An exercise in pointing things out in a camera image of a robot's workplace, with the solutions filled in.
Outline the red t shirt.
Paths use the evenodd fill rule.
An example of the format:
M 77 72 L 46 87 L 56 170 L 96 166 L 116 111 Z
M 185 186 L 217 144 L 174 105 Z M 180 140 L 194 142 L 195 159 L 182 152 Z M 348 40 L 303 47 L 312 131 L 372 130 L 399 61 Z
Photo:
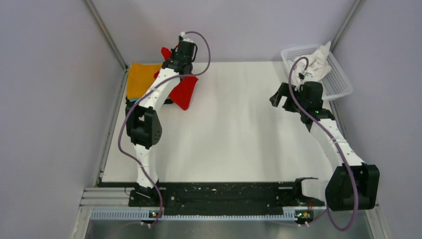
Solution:
M 148 97 L 151 107 L 159 111 L 164 101 L 170 98 L 176 106 L 186 111 L 191 104 L 193 93 L 198 82 L 198 77 L 190 74 L 180 75 L 169 68 L 161 68 L 154 76 L 151 85 L 152 94 Z

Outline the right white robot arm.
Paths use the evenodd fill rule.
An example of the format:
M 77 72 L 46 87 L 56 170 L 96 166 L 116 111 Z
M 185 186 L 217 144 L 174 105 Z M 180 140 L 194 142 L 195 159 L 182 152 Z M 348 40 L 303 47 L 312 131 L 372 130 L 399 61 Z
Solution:
M 359 210 L 373 209 L 380 171 L 354 152 L 332 112 L 323 108 L 322 94 L 323 86 L 319 82 L 306 82 L 299 87 L 282 83 L 270 98 L 272 106 L 277 107 L 282 97 L 286 97 L 283 109 L 300 114 L 301 122 L 320 144 L 332 170 L 328 179 L 298 179 L 300 186 L 292 191 L 292 199 L 298 205 L 305 205 L 315 198 L 332 211 L 353 210 L 355 202 Z

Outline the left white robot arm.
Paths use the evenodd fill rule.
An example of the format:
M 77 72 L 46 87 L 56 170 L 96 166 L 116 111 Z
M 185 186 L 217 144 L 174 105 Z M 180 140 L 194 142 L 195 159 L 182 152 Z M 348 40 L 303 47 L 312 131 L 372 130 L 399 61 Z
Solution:
M 174 102 L 186 110 L 190 105 L 198 78 L 193 75 L 197 44 L 180 35 L 178 44 L 161 53 L 164 62 L 152 69 L 150 65 L 134 65 L 129 71 L 124 125 L 119 133 L 125 133 L 133 144 L 135 154 L 131 158 L 137 164 L 135 191 L 148 206 L 160 201 L 158 175 L 151 149 L 161 139 L 163 129 L 158 112 L 164 104 Z

